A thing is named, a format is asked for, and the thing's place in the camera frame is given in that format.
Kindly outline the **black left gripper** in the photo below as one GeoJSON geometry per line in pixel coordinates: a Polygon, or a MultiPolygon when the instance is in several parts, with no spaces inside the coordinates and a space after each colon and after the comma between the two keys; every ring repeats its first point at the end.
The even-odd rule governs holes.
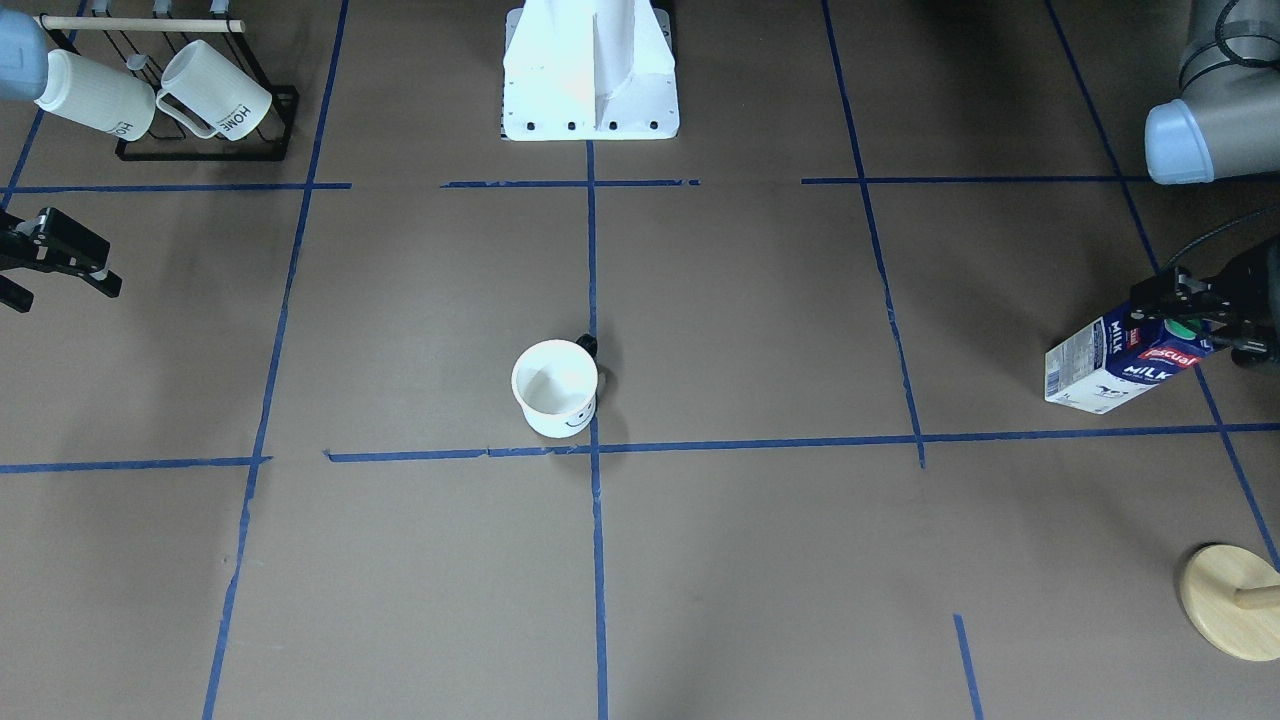
{"type": "Polygon", "coordinates": [[[1236,255],[1211,281],[1185,268],[1158,272],[1130,287],[1130,319],[1190,322],[1226,316],[1210,333],[1238,366],[1277,366],[1279,237],[1236,255]]]}

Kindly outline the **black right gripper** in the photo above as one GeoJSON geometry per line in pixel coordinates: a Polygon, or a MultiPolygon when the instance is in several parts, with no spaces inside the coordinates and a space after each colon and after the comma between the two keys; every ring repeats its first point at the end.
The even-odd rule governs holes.
{"type": "MultiPolygon", "coordinates": [[[[110,270],[111,243],[55,208],[44,208],[33,222],[4,222],[1,272],[14,269],[58,272],[81,278],[109,299],[122,291],[122,278],[110,270]]],[[[0,277],[0,301],[15,313],[28,313],[35,296],[0,277]]]]}

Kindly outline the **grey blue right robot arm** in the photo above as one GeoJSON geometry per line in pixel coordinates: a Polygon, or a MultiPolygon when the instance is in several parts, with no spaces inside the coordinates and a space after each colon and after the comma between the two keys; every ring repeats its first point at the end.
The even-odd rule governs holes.
{"type": "MultiPolygon", "coordinates": [[[[37,22],[3,9],[1,41],[3,99],[37,99],[49,82],[49,60],[37,22]]],[[[105,238],[55,208],[41,209],[33,220],[1,213],[3,272],[72,275],[115,299],[122,278],[109,268],[110,250],[105,238]]]]}

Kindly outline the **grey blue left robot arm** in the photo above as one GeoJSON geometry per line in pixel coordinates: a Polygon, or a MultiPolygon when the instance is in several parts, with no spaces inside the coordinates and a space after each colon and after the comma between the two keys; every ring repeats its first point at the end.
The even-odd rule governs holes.
{"type": "MultiPolygon", "coordinates": [[[[1196,1],[1180,94],[1146,122],[1146,161],[1160,184],[1274,173],[1279,164],[1279,5],[1196,1]]],[[[1129,320],[1207,320],[1212,347],[1254,372],[1277,372],[1279,249],[1267,238],[1199,279],[1171,256],[1130,290],[1129,320]]]]}

